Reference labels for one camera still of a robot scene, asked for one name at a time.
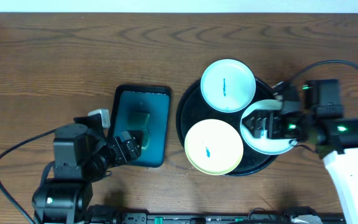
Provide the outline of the pale green plate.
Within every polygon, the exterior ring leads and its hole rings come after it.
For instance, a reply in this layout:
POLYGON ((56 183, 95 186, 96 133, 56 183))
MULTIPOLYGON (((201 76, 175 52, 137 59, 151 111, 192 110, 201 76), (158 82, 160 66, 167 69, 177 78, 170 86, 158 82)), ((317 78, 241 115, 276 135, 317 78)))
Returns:
POLYGON ((278 110, 282 108, 282 102, 278 100, 260 100, 246 108, 241 116, 240 130, 243 140, 255 151, 266 155, 279 155, 288 152, 295 147, 298 142, 296 139, 269 139, 267 137, 268 118, 260 120, 249 119, 249 114, 254 110, 278 110), (266 125, 264 136, 254 138, 251 133, 243 126, 243 123, 262 123, 266 125))

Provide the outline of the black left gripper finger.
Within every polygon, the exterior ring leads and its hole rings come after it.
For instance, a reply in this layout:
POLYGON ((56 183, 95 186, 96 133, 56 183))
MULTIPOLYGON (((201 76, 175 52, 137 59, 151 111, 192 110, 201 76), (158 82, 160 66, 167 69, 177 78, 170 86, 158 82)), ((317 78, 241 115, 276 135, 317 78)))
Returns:
POLYGON ((123 131, 121 133, 121 136, 124 141, 133 140, 135 142, 135 145, 141 146, 144 134, 143 131, 129 130, 123 131))
POLYGON ((133 161, 141 156, 142 149, 138 144, 131 142, 126 144, 127 146, 127 161, 133 161))

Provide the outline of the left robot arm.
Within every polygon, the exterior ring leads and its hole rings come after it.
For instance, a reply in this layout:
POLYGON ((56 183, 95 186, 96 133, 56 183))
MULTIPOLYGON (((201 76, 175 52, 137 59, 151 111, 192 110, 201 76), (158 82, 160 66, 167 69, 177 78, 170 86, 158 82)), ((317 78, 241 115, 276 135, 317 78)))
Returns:
POLYGON ((32 197, 36 223, 122 223, 122 215, 107 205, 90 205, 92 184, 108 170, 141 155, 142 131, 123 131, 114 139, 103 131, 74 123, 55 131, 51 164, 54 177, 42 175, 32 197))

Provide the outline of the green yellow sponge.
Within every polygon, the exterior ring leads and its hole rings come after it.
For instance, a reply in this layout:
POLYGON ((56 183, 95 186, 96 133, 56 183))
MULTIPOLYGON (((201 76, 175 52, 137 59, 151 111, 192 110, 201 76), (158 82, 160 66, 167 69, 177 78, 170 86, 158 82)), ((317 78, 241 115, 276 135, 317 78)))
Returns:
POLYGON ((146 150, 149 146, 149 132, 147 125, 150 115, 148 113, 133 112, 128 116, 127 128, 131 131, 142 131, 142 150, 146 150))

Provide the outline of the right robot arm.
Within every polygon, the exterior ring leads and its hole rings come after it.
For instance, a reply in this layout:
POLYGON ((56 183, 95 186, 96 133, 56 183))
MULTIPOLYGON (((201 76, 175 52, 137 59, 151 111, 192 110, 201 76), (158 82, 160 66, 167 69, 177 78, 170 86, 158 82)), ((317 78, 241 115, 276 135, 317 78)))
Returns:
POLYGON ((244 113, 240 125, 244 141, 261 154, 276 156, 305 142, 313 144, 334 183, 346 222, 358 223, 358 119, 259 109, 244 113))

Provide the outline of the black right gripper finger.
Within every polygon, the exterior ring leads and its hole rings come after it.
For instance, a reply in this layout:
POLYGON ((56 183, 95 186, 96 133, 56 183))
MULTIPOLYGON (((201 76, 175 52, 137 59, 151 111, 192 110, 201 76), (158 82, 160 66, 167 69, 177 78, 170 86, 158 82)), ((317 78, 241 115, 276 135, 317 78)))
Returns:
POLYGON ((260 120, 269 117, 269 110, 254 110, 249 114, 249 119, 260 120))
POLYGON ((266 125, 262 123, 243 123, 243 126, 251 133, 254 138, 264 136, 266 125))

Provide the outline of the yellow plate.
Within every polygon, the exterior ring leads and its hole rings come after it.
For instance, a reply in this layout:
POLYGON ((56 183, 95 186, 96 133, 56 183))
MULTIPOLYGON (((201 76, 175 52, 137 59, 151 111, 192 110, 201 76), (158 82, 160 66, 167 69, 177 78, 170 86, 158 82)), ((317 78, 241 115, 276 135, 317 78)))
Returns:
POLYGON ((240 134, 228 123, 205 119, 185 136, 184 149, 193 167, 208 175, 224 175, 240 163, 244 145, 240 134))

